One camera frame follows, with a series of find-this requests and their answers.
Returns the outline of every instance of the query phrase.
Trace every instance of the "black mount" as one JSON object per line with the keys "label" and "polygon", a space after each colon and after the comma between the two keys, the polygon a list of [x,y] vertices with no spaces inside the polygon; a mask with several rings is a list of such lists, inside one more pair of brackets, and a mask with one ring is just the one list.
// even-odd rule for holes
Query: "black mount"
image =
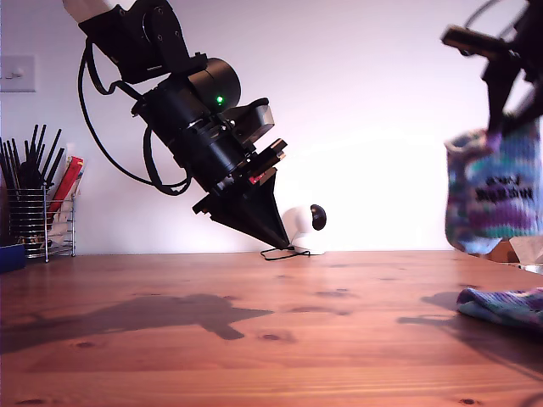
{"label": "black mount", "polygon": [[179,21],[166,0],[138,0],[130,10],[117,5],[79,26],[127,83],[169,73],[191,75],[207,65],[205,54],[189,57]]}
{"label": "black mount", "polygon": [[[489,60],[483,74],[489,94],[489,132],[504,137],[543,115],[543,0],[529,0],[514,29],[517,34],[510,42],[455,25],[442,37],[445,45],[458,48],[464,56],[476,54]],[[521,70],[534,90],[513,112],[504,114]]]}

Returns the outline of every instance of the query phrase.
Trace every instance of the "wood grain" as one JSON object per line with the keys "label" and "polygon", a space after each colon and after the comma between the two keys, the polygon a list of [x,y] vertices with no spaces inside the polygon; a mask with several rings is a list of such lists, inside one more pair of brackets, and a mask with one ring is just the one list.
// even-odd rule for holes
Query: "wood grain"
{"label": "wood grain", "polygon": [[455,311],[457,252],[89,256],[3,275],[2,406],[543,406],[541,338]]}

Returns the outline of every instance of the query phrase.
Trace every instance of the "black cable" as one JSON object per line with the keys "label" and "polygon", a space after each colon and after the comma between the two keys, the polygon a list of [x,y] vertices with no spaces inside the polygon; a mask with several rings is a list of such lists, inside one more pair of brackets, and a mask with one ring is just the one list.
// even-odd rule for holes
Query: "black cable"
{"label": "black cable", "polygon": [[[113,157],[111,157],[107,150],[105,149],[104,145],[100,142],[100,139],[98,138],[98,135],[96,134],[96,131],[94,130],[94,127],[92,126],[92,123],[91,123],[91,120],[89,118],[89,115],[88,115],[88,111],[87,111],[87,105],[85,104],[85,97],[83,96],[83,74],[85,73],[85,67],[87,66],[87,55],[88,55],[88,49],[89,49],[89,41],[87,41],[87,45],[85,46],[85,51],[83,52],[83,56],[81,57],[81,64],[79,65],[79,73],[77,75],[77,93],[78,93],[78,96],[79,96],[79,103],[81,105],[81,111],[83,113],[83,117],[85,119],[85,123],[87,123],[87,127],[88,127],[88,130],[91,132],[92,134],[92,138],[94,139],[94,141],[97,143],[98,147],[100,148],[100,151],[102,151],[102,154],[105,155],[105,157],[108,159],[108,161],[117,169],[119,170],[120,172],[122,172],[123,174],[125,174],[126,176],[129,176],[131,177],[133,180],[135,181],[139,181],[143,184],[146,184],[146,185],[153,185],[153,182],[151,181],[148,181],[148,180],[144,180],[143,178],[140,178],[139,176],[135,176],[134,174],[132,174],[130,171],[128,170],[125,170],[120,164],[118,164],[114,159]],[[124,92],[127,92],[127,89],[130,88],[132,89],[130,86],[128,86],[127,84],[125,84],[126,86],[122,86],[120,85],[120,83],[123,83],[124,82],[120,82],[120,81],[117,81],[117,82],[114,82],[111,84],[111,86],[109,87],[109,90],[108,91],[105,91],[104,87],[101,85],[101,81],[99,81],[99,78],[98,78],[98,73],[97,73],[97,78],[95,79],[98,79],[97,83],[94,83],[94,86],[98,89],[98,86],[97,84],[99,83],[102,90],[105,92],[105,94],[111,94],[115,91],[115,88],[116,87],[119,87],[122,91]],[[182,185],[185,185],[189,183],[189,180],[188,179],[185,179],[181,182],[178,182],[177,184],[174,184],[174,185],[165,185],[165,187],[180,187]]]}
{"label": "black cable", "polygon": [[[264,258],[265,261],[275,261],[275,260],[284,260],[284,259],[291,259],[293,257],[296,257],[296,256],[307,256],[307,257],[310,257],[311,256],[311,252],[309,250],[306,250],[304,252],[296,252],[296,253],[293,253],[293,254],[290,254],[288,256],[283,256],[283,257],[273,257],[273,258],[270,258],[270,257],[266,257],[266,255],[264,253],[270,253],[270,252],[274,252],[276,250],[279,250],[279,251],[283,251],[281,248],[268,248],[267,250],[262,250],[260,252],[260,256],[262,256]],[[288,248],[286,248],[286,250],[294,250],[294,247],[290,246]]]}
{"label": "black cable", "polygon": [[179,191],[176,191],[172,189],[171,187],[168,187],[162,183],[162,180],[160,179],[159,172],[156,170],[156,166],[154,165],[153,161],[153,150],[151,148],[151,135],[153,134],[151,127],[147,127],[145,129],[145,133],[143,134],[143,159],[145,160],[145,167],[147,168],[147,173],[149,174],[149,178],[151,179],[151,182],[153,182],[153,185],[156,189],[161,191],[162,193],[165,193],[166,195],[170,195],[172,197],[176,197],[177,195],[181,195],[182,193],[186,192],[188,190],[188,187],[190,187],[190,181],[191,181],[191,175],[188,170],[188,167],[185,165],[185,171],[187,172],[187,179],[185,186],[180,189]]}
{"label": "black cable", "polygon": [[481,7],[479,7],[477,10],[475,10],[475,13],[473,13],[469,19],[467,19],[466,24],[464,25],[464,28],[469,29],[469,27],[489,8],[496,5],[501,0],[489,0],[485,4],[483,4]]}
{"label": "black cable", "polygon": [[106,91],[98,71],[96,70],[96,64],[94,63],[94,52],[92,50],[92,42],[87,38],[85,45],[85,60],[87,61],[88,74],[91,76],[91,81],[97,91],[99,91],[104,96],[108,96],[115,92],[115,88],[121,89],[124,93],[130,96],[133,99],[140,100],[142,95],[140,95],[136,89],[128,85],[124,81],[115,81],[109,85],[109,89]]}

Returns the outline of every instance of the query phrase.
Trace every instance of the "colorful knitted cloth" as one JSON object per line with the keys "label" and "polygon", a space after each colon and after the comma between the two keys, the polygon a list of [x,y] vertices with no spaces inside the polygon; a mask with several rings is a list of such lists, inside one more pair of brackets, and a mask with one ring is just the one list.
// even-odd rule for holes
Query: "colorful knitted cloth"
{"label": "colorful knitted cloth", "polygon": [[458,311],[465,315],[543,333],[543,287],[501,293],[483,293],[466,288],[456,303]]}
{"label": "colorful knitted cloth", "polygon": [[538,120],[507,137],[472,131],[445,146],[445,234],[453,247],[487,254],[503,238],[543,234]]}

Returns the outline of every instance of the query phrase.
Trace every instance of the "pen holder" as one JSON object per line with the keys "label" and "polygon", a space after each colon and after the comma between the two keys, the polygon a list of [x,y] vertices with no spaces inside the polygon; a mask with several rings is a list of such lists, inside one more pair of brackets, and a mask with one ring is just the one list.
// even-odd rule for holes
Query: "pen holder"
{"label": "pen holder", "polygon": [[28,259],[76,255],[75,197],[48,199],[48,190],[8,190],[9,235],[25,245]]}

